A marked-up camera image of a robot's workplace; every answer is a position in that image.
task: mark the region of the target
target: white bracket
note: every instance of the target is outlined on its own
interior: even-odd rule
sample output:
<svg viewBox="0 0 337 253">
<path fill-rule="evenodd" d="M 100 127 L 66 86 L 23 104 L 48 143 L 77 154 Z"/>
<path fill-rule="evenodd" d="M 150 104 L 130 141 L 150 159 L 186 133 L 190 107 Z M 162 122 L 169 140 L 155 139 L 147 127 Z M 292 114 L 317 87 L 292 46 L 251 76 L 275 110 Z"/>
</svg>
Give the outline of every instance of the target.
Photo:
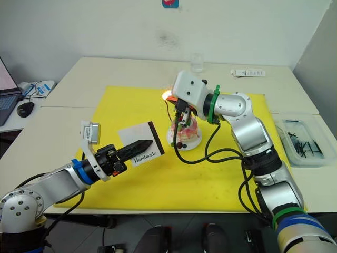
<svg viewBox="0 0 337 253">
<path fill-rule="evenodd" d="M 91 123 L 90 121 L 81 121 L 81 148 L 87 157 L 91 167 L 96 175 L 104 182 L 108 181 L 110 177 L 102 170 L 94 156 L 94 149 L 91 144 L 99 144 L 100 142 L 100 125 Z"/>
</svg>

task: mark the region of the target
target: white wall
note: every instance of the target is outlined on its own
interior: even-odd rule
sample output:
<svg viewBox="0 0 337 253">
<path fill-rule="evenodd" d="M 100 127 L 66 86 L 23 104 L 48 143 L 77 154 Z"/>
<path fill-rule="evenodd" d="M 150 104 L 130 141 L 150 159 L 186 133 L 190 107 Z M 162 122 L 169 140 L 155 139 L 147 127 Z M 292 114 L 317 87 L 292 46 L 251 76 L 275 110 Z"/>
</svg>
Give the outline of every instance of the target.
<svg viewBox="0 0 337 253">
<path fill-rule="evenodd" d="M 294 74 L 337 138 L 337 0 L 325 13 Z"/>
<path fill-rule="evenodd" d="M 0 0 L 0 56 L 17 82 L 60 80 L 81 56 L 295 67 L 330 0 Z"/>
</svg>

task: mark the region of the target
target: blue ring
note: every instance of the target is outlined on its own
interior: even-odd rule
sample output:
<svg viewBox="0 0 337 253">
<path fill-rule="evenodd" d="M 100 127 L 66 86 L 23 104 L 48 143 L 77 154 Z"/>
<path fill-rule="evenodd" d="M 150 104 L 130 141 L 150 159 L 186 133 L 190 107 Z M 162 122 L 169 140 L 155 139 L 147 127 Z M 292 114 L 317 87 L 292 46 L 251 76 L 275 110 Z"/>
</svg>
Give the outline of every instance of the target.
<svg viewBox="0 0 337 253">
<path fill-rule="evenodd" d="M 86 184 L 92 185 L 94 182 L 89 178 L 89 176 L 87 175 L 87 173 L 84 171 L 83 167 L 79 167 L 77 168 L 77 171 L 79 172 L 79 174 L 81 175 L 83 181 Z"/>
<path fill-rule="evenodd" d="M 284 220 L 281 221 L 281 223 L 278 225 L 277 227 L 277 230 L 276 230 L 276 233 L 277 233 L 277 236 L 279 235 L 279 233 L 286 227 L 288 226 L 291 226 L 291 225 L 295 225 L 295 224 L 306 224 L 306 225 L 312 225 L 314 227 L 317 227 L 317 228 L 320 228 L 322 229 L 323 231 L 325 231 L 326 233 L 328 233 L 326 231 L 326 229 L 324 227 L 322 227 L 322 225 L 320 225 L 319 223 L 317 222 L 314 222 L 312 220 L 307 220 L 307 219 L 301 219 L 301 218 L 311 218 L 311 219 L 314 219 L 316 220 L 315 218 L 309 216 L 309 215 L 299 215 L 301 217 L 295 217 L 295 216 L 290 216 L 290 217 L 287 217 L 285 218 Z"/>
<path fill-rule="evenodd" d="M 87 173 L 83 169 L 81 162 L 77 161 L 76 159 L 73 159 L 72 163 L 73 163 L 74 170 L 77 170 L 77 172 L 78 172 L 78 174 L 80 174 L 82 180 L 86 184 L 92 185 L 94 182 L 89 178 L 89 176 L 87 175 Z"/>
<path fill-rule="evenodd" d="M 41 253 L 41 252 L 43 252 L 43 249 L 44 249 L 44 247 L 39 247 L 37 249 L 26 251 L 26 253 Z"/>
</svg>

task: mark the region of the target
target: green ring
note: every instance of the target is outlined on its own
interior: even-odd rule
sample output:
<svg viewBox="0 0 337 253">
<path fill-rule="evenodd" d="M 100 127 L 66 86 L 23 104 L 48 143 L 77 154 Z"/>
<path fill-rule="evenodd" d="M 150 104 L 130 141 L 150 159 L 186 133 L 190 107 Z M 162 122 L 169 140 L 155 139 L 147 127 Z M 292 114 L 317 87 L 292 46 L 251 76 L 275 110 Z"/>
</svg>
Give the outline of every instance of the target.
<svg viewBox="0 0 337 253">
<path fill-rule="evenodd" d="M 276 220 L 279 219 L 282 215 L 285 215 L 286 213 L 289 213 L 289 212 L 294 212 L 294 211 L 299 211 L 299 212 L 302 212 L 302 213 L 305 213 L 307 214 L 302 208 L 300 207 L 288 207 L 288 208 L 285 208 L 281 211 L 279 211 L 277 214 L 275 214 L 275 216 L 273 217 L 273 229 L 275 230 L 275 225 L 276 225 Z"/>
<path fill-rule="evenodd" d="M 217 100 L 217 97 L 220 94 L 220 85 L 217 85 L 215 90 L 214 90 L 214 95 L 212 97 L 211 103 L 210 103 L 210 110 L 209 110 L 209 117 L 207 119 L 209 124 L 214 124 L 213 119 L 214 119 L 214 107 L 215 107 L 215 102 Z"/>
</svg>

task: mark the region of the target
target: laptop keyboard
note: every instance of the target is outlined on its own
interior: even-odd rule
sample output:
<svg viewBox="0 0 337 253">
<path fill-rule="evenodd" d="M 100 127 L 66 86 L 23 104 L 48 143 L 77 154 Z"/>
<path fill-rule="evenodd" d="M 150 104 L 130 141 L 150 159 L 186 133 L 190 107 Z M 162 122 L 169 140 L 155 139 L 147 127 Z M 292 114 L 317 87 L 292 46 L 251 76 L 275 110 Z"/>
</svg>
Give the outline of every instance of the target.
<svg viewBox="0 0 337 253">
<path fill-rule="evenodd" d="M 0 110 L 7 110 L 11 107 L 16 96 L 5 96 L 0 98 Z"/>
</svg>

